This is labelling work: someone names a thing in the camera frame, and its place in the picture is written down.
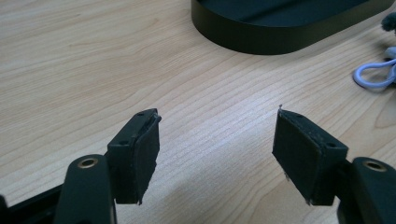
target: cable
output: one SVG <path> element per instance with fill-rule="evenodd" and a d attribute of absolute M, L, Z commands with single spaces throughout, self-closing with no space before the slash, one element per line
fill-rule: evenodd
<path fill-rule="evenodd" d="M 362 86 L 363 88 L 370 88 L 370 89 L 376 89 L 376 88 L 384 88 L 387 87 L 388 85 L 392 84 L 393 82 L 396 83 L 396 47 L 388 48 L 386 53 L 388 56 L 391 58 L 394 58 L 393 60 L 385 63 L 367 63 L 364 64 L 358 69 L 356 69 L 355 74 L 353 75 L 353 79 L 355 80 L 358 85 Z M 381 67 L 386 67 L 386 66 L 392 66 L 388 72 L 387 79 L 382 82 L 370 82 L 361 77 L 361 73 L 363 70 L 369 69 L 369 68 L 381 68 Z"/>

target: black mount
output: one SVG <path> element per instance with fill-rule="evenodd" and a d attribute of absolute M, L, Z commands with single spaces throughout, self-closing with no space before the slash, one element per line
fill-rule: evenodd
<path fill-rule="evenodd" d="M 340 199 L 340 223 L 395 223 L 396 171 L 382 161 L 347 161 L 347 146 L 306 117 L 279 109 L 273 154 L 308 204 Z"/>
<path fill-rule="evenodd" d="M 117 223 L 117 203 L 142 203 L 160 150 L 157 109 L 134 115 L 107 146 L 107 153 L 73 161 L 64 184 L 7 207 L 2 223 Z"/>

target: black base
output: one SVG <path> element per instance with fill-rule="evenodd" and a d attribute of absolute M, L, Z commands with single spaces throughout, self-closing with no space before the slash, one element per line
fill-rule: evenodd
<path fill-rule="evenodd" d="M 394 0 L 191 0 L 192 22 L 227 49 L 284 54 L 384 11 Z"/>

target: light wood surface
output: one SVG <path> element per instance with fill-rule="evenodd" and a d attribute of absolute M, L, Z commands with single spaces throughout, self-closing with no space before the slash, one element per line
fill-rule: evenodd
<path fill-rule="evenodd" d="M 156 107 L 161 151 L 143 204 L 119 223 L 337 223 L 305 204 L 271 154 L 279 105 L 396 166 L 395 86 L 351 74 L 396 45 L 384 12 L 309 48 L 235 52 L 191 23 L 190 1 L 0 2 L 0 193 L 9 205 L 103 154 L 135 113 Z"/>

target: wood grain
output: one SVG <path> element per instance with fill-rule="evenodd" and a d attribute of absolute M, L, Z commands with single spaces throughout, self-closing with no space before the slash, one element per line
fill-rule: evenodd
<path fill-rule="evenodd" d="M 156 107 L 161 151 L 141 206 L 119 223 L 337 223 L 310 207 L 271 154 L 279 105 L 396 166 L 394 86 L 351 74 L 396 45 L 387 12 L 306 49 L 224 49 L 191 23 L 190 1 L 0 2 L 0 193 L 12 205 L 102 154 L 123 124 Z"/>

